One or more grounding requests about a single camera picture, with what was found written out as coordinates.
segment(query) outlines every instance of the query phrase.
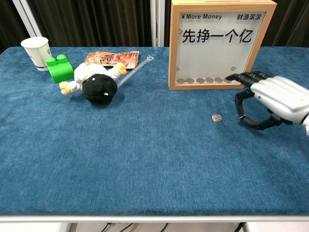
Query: table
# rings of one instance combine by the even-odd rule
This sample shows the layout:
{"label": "table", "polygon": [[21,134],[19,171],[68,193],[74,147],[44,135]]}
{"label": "table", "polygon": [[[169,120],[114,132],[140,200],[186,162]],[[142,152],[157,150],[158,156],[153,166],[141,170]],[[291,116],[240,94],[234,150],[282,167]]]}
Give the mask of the table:
{"label": "table", "polygon": [[[305,128],[248,128],[237,89],[169,90],[166,47],[51,47],[73,68],[93,51],[154,60],[97,106],[63,96],[22,47],[0,55],[1,221],[308,220]],[[309,88],[308,63],[308,48],[262,47],[253,70]]]}

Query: wooden box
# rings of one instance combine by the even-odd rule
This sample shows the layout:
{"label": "wooden box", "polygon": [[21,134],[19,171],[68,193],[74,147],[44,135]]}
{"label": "wooden box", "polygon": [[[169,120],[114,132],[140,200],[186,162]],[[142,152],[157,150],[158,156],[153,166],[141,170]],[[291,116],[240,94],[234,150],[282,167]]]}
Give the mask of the wooden box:
{"label": "wooden box", "polygon": [[172,0],[169,89],[243,88],[225,77],[251,71],[275,8],[271,0]]}

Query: lego block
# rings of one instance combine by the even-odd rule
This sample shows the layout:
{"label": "lego block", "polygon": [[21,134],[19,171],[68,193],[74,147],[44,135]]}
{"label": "lego block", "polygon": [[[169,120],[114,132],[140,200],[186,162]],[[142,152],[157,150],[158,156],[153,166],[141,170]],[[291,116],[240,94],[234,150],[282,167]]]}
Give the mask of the lego block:
{"label": "lego block", "polygon": [[74,70],[64,54],[46,59],[47,68],[55,83],[68,81],[74,78]]}

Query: paper cup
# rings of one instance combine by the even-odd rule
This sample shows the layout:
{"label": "paper cup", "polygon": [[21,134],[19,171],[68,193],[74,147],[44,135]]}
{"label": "paper cup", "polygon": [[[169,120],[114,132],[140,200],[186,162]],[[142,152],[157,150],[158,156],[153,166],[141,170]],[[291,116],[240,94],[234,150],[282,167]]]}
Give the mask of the paper cup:
{"label": "paper cup", "polygon": [[23,40],[20,45],[24,47],[33,64],[39,71],[47,71],[46,58],[51,57],[48,39],[45,37],[31,37]]}

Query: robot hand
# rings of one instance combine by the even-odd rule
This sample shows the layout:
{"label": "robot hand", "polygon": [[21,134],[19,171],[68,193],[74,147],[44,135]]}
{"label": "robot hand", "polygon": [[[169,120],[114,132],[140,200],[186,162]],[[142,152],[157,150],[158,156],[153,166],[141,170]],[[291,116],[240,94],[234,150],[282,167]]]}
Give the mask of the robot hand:
{"label": "robot hand", "polygon": [[[304,125],[309,136],[309,90],[295,82],[281,77],[271,77],[262,72],[244,72],[226,78],[241,82],[247,90],[235,97],[239,118],[249,126],[264,130],[282,123]],[[271,116],[262,122],[256,122],[246,116],[242,101],[254,97],[267,107]]]}

